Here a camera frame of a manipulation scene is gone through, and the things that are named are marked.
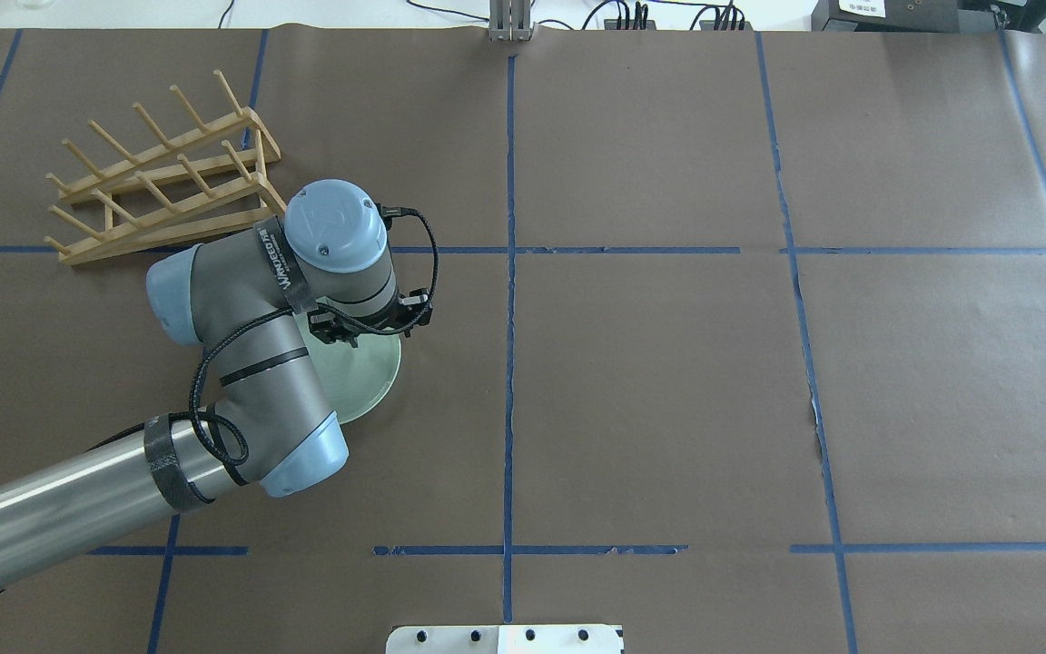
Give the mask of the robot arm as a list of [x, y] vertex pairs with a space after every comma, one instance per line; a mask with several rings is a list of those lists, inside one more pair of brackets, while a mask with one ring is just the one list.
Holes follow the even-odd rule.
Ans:
[[163, 331], [202, 349], [186, 409], [0, 484], [0, 593], [233, 489], [262, 484], [283, 498], [340, 471], [350, 452], [306, 336], [355, 343], [429, 321], [436, 283], [399, 289], [389, 245], [399, 218], [425, 215], [317, 181], [282, 212], [151, 266], [147, 299]]

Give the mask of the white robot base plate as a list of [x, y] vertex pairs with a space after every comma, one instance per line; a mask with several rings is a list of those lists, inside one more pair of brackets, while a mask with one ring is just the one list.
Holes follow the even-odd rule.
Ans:
[[607, 624], [401, 626], [386, 653], [624, 653], [623, 628]]

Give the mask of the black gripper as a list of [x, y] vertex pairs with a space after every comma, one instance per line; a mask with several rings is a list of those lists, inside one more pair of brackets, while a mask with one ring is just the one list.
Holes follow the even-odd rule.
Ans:
[[433, 293], [429, 289], [416, 289], [410, 294], [394, 291], [388, 302], [370, 313], [325, 297], [308, 313], [308, 331], [323, 343], [345, 342], [357, 347], [362, 335], [409, 338], [415, 326], [428, 326], [432, 311]]

